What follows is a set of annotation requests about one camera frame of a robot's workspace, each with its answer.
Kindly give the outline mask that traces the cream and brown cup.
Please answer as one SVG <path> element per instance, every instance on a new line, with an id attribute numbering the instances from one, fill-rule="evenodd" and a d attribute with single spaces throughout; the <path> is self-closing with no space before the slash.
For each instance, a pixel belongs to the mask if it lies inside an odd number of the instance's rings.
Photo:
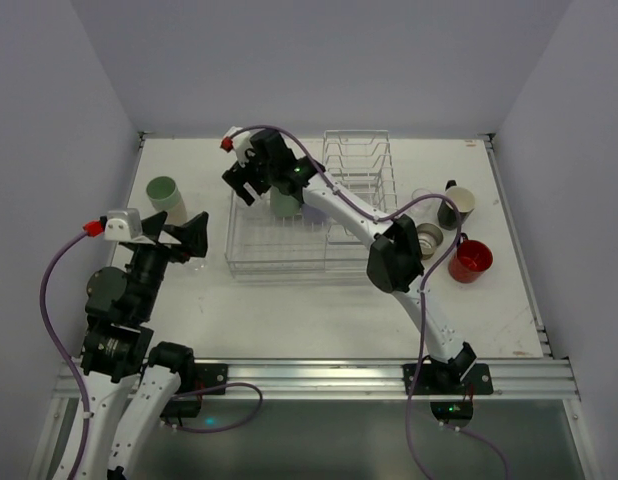
<path id="1" fill-rule="evenodd" d="M 419 224 L 417 226 L 417 237 L 424 260 L 433 257 L 444 241 L 442 230 L 432 223 Z"/>

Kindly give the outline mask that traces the clear glass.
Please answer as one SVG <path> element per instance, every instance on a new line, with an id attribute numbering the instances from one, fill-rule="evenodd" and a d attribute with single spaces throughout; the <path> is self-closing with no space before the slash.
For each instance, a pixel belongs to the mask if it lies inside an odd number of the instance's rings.
<path id="1" fill-rule="evenodd" d="M 426 188 L 415 189 L 411 194 L 411 199 L 418 202 L 410 207 L 410 215 L 417 221 L 423 221 L 427 218 L 434 206 L 435 199 L 429 198 L 432 192 Z"/>
<path id="2" fill-rule="evenodd" d="M 194 257 L 188 262 L 187 268 L 193 272 L 200 272 L 206 267 L 206 264 L 205 258 Z"/>

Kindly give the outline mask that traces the red mug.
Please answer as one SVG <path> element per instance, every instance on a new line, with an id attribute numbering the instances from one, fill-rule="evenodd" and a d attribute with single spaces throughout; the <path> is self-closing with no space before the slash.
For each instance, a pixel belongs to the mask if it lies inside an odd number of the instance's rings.
<path id="1" fill-rule="evenodd" d="M 449 261 L 448 273 L 455 281 L 470 284 L 488 271 L 493 261 L 493 253 L 487 245 L 462 233 Z"/>

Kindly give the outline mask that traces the purple cup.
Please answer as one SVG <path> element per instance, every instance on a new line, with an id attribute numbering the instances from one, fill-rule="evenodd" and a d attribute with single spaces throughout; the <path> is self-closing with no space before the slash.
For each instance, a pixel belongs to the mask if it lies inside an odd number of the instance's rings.
<path id="1" fill-rule="evenodd" d="M 309 224 L 323 224 L 328 221 L 328 215 L 320 209 L 308 204 L 301 206 L 303 221 Z"/>

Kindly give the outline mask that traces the black mug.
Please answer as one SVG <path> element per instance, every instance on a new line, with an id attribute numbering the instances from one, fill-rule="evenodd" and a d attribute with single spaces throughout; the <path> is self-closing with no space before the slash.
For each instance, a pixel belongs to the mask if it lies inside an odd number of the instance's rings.
<path id="1" fill-rule="evenodd" d="M 463 225 L 476 207 L 474 193 L 457 184 L 455 180 L 446 183 L 444 196 L 438 211 L 438 225 L 444 230 L 452 230 Z"/>

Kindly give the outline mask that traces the light green cup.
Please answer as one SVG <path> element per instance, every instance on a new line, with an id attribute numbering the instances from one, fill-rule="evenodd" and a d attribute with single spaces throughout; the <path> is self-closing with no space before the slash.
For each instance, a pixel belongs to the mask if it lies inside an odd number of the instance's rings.
<path id="1" fill-rule="evenodd" d="M 145 188 L 145 193 L 157 211 L 174 209 L 182 201 L 180 190 L 175 180 L 169 176 L 159 176 L 151 179 Z"/>

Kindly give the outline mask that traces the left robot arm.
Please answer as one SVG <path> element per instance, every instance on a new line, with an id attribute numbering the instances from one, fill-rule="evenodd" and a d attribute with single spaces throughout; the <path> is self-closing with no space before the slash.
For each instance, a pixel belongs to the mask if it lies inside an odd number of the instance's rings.
<path id="1" fill-rule="evenodd" d="M 104 235 L 128 249 L 124 268 L 103 267 L 87 287 L 87 331 L 80 361 L 67 363 L 81 407 L 54 473 L 57 479 L 129 479 L 159 416 L 181 387 L 193 384 L 191 348 L 150 344 L 150 320 L 167 267 L 203 258 L 209 216 L 171 225 L 160 211 L 112 210 L 84 225 L 80 239 Z"/>

